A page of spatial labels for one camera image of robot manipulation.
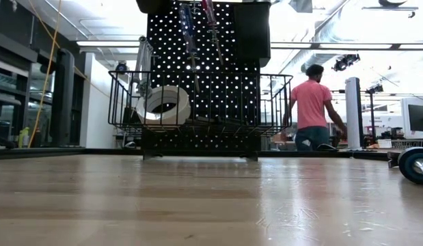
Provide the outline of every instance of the white wall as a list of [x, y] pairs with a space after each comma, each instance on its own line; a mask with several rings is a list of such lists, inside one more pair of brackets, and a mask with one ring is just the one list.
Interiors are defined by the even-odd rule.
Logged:
[[[85, 62], [85, 75], [91, 81], [83, 88], [81, 146], [86, 148], [115, 148], [114, 126], [108, 124], [109, 95], [111, 76], [93, 53], [88, 53]], [[118, 113], [123, 110], [118, 106]]]
[[423, 100], [411, 97], [411, 98], [404, 98], [401, 99], [401, 106], [402, 106], [402, 115], [404, 120], [404, 134], [405, 138], [407, 139], [423, 139], [423, 132], [415, 132], [410, 130], [410, 119], [409, 119], [409, 106], [408, 105], [422, 105]]

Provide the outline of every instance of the man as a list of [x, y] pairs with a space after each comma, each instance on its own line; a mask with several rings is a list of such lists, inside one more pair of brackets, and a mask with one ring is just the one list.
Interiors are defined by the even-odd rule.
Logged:
[[308, 80], [291, 92], [290, 110], [298, 103], [298, 131], [295, 138], [298, 151], [313, 151], [321, 144], [329, 144], [324, 107], [327, 108], [328, 116], [346, 136], [346, 127], [331, 103], [331, 92], [328, 87], [320, 84], [323, 71], [322, 66], [311, 65], [305, 72]]

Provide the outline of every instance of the ceiling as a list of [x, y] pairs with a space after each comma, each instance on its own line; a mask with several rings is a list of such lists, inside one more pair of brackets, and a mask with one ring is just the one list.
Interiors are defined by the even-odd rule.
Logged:
[[[41, 18], [54, 27], [59, 0], [31, 1]], [[312, 12], [303, 13], [310, 1]], [[18, 2], [31, 10], [28, 0]], [[299, 0], [299, 8], [293, 8], [293, 2], [283, 0], [271, 7], [272, 42], [423, 42], [421, 0], [408, 0], [401, 6], [414, 10], [413, 18], [409, 18], [410, 10], [380, 10], [378, 0]], [[69, 40], [137, 40], [146, 34], [147, 16], [135, 0], [63, 0], [61, 13], [59, 32]], [[93, 52], [101, 64], [113, 69], [120, 60], [133, 67], [137, 49], [99, 48]], [[368, 51], [360, 53], [361, 61], [354, 67], [334, 72], [330, 68], [337, 55], [273, 49], [262, 73], [295, 75], [295, 86], [305, 79], [301, 66], [314, 62], [326, 68], [323, 83], [331, 89], [343, 89], [344, 80], [356, 76], [362, 87], [383, 82], [385, 91], [392, 93], [423, 92], [423, 52]]]

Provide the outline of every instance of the fluorescent light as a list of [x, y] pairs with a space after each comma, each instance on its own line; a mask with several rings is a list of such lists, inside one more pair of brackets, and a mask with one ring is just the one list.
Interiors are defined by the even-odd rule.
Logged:
[[391, 44], [320, 44], [320, 49], [390, 49]]
[[138, 41], [77, 41], [77, 45], [86, 47], [138, 47], [140, 42]]
[[400, 49], [423, 49], [423, 44], [401, 44]]
[[272, 49], [308, 49], [312, 46], [312, 44], [308, 43], [290, 43], [290, 42], [272, 42], [271, 48]]

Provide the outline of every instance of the computer monitor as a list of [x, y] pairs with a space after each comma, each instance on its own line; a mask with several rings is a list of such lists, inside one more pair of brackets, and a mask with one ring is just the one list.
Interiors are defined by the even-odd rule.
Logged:
[[409, 120], [411, 131], [423, 131], [423, 106], [409, 105]]

